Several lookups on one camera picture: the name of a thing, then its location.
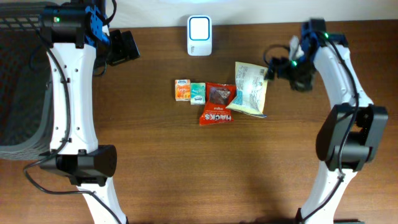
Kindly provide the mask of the orange tissue pack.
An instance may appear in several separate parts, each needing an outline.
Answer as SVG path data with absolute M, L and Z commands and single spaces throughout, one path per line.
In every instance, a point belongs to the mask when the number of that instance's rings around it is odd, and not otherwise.
M 189 79 L 175 80 L 175 100 L 190 101 L 191 98 L 191 82 Z

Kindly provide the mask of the green tissue pack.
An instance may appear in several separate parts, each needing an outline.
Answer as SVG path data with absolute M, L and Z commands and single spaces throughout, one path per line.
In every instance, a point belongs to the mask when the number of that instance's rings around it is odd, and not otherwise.
M 204 105 L 206 102 L 206 84 L 205 83 L 191 83 L 190 104 Z

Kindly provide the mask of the red Hacks candy bag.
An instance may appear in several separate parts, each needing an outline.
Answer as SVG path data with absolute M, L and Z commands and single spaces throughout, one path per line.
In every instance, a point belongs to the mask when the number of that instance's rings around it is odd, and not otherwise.
M 206 103 L 199 124 L 205 126 L 233 122 L 231 110 L 227 109 L 227 106 L 235 95 L 235 85 L 206 83 Z

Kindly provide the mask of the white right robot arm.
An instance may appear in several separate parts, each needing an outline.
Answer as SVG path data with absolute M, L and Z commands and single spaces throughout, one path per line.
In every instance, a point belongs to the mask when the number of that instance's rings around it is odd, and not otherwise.
M 331 34 L 324 19 L 301 26 L 301 38 L 286 47 L 289 57 L 266 62 L 266 79 L 283 78 L 295 91 L 310 91 L 319 73 L 330 113 L 316 138 L 318 174 L 310 196 L 297 210 L 294 223 L 334 223 L 348 184 L 371 162 L 385 130 L 388 113 L 363 90 L 351 63 L 344 34 Z

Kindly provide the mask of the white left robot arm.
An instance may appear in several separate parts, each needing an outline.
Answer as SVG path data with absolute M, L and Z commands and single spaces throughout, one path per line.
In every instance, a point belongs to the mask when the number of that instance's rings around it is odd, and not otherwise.
M 139 58 L 130 32 L 110 30 L 104 1 L 47 6 L 39 38 L 50 62 L 53 131 L 37 165 L 66 177 L 84 196 L 95 223 L 127 223 L 114 188 L 117 152 L 100 145 L 93 121 L 92 81 L 97 68 Z

